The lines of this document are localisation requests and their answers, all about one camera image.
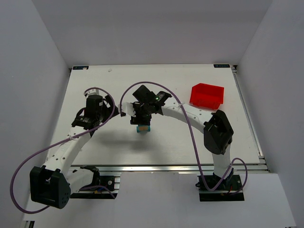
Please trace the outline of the teal arch wood block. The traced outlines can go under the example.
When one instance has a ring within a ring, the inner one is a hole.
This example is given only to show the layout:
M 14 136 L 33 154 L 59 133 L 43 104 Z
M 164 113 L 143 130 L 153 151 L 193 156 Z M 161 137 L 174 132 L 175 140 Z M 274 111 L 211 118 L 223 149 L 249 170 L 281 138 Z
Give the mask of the teal arch wood block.
M 149 125 L 137 125 L 136 126 L 137 133 L 146 133 L 151 131 L 151 127 Z

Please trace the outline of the red plastic bin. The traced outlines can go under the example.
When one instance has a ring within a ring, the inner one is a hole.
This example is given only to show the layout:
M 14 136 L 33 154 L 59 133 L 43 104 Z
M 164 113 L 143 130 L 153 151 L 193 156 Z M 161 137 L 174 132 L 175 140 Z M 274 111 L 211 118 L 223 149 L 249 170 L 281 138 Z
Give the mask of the red plastic bin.
M 224 87 L 199 83 L 192 87 L 190 104 L 217 110 L 224 104 Z

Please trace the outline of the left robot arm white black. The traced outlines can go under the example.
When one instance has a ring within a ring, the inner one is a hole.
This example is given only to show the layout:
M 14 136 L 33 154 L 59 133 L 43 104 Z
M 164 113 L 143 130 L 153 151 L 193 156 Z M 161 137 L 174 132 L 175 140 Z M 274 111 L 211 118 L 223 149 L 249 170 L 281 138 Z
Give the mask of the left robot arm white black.
M 113 98 L 102 97 L 98 92 L 86 92 L 85 107 L 80 109 L 67 135 L 57 151 L 41 167 L 30 171 L 30 197 L 33 202 L 62 209 L 72 194 L 81 190 L 101 188 L 99 170 L 82 166 L 69 171 L 82 148 L 95 131 L 112 117 L 118 115 Z

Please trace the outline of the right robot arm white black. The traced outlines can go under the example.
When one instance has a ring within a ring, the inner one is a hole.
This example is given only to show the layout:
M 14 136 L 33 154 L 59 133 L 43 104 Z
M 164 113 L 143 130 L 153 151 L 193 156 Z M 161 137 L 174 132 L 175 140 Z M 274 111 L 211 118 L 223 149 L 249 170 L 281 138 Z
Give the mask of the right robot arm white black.
M 225 180 L 233 174 L 230 145 L 234 131 L 225 112 L 221 110 L 214 113 L 203 111 L 183 104 L 173 94 L 164 91 L 155 94 L 144 85 L 135 90 L 133 96 L 137 101 L 126 103 L 124 108 L 131 116 L 131 124 L 138 126 L 138 131 L 144 126 L 150 128 L 153 114 L 160 114 L 190 124 L 203 134 L 204 146 L 212 153 L 213 174 Z

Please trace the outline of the left blue corner label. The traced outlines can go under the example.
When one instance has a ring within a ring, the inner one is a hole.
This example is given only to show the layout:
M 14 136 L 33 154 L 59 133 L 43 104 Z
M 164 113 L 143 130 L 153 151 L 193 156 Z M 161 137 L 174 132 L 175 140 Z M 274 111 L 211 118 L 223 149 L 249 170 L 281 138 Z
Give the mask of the left blue corner label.
M 72 70 L 87 70 L 89 66 L 73 66 Z

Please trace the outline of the blue corner label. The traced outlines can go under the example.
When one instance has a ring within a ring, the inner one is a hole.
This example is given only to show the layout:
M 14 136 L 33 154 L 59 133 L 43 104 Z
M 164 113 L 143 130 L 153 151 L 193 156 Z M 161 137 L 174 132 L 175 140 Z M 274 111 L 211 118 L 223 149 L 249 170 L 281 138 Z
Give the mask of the blue corner label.
M 73 66 L 72 70 L 87 70 L 89 66 Z
M 215 68 L 230 68 L 229 64 L 214 64 Z

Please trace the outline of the right blue corner label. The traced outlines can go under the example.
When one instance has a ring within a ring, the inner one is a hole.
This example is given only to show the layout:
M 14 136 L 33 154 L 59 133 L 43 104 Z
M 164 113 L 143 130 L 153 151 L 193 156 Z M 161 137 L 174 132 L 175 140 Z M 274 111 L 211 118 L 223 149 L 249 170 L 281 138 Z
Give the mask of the right blue corner label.
M 215 68 L 230 68 L 229 64 L 214 64 Z

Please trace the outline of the aluminium table front rail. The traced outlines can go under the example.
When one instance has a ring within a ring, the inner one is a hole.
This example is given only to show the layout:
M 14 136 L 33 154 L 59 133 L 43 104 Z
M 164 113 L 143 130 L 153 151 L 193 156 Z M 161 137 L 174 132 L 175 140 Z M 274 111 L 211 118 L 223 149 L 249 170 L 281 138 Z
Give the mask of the aluminium table front rail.
M 100 171 L 199 171 L 199 168 L 194 165 L 186 166 L 96 166 Z M 247 165 L 247 170 L 251 172 L 266 171 L 268 168 L 265 164 Z

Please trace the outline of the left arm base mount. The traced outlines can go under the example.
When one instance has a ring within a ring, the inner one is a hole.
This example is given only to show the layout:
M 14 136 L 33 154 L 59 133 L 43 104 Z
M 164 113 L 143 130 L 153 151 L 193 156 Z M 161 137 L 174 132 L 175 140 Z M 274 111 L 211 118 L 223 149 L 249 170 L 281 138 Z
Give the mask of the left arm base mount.
M 82 166 L 68 173 L 68 183 L 77 190 L 71 190 L 72 199 L 113 200 L 120 185 L 120 175 L 100 172 L 94 166 Z

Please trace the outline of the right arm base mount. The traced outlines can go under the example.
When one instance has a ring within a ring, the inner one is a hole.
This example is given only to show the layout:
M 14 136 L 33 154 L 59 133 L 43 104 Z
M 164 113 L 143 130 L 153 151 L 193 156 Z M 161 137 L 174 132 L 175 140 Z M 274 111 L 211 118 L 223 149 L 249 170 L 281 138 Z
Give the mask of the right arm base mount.
M 239 175 L 233 175 L 229 183 L 225 181 L 214 191 L 208 191 L 203 184 L 202 177 L 198 176 L 198 182 L 195 186 L 199 189 L 200 202 L 232 202 L 244 201 L 244 193 L 239 190 L 242 187 L 242 181 Z

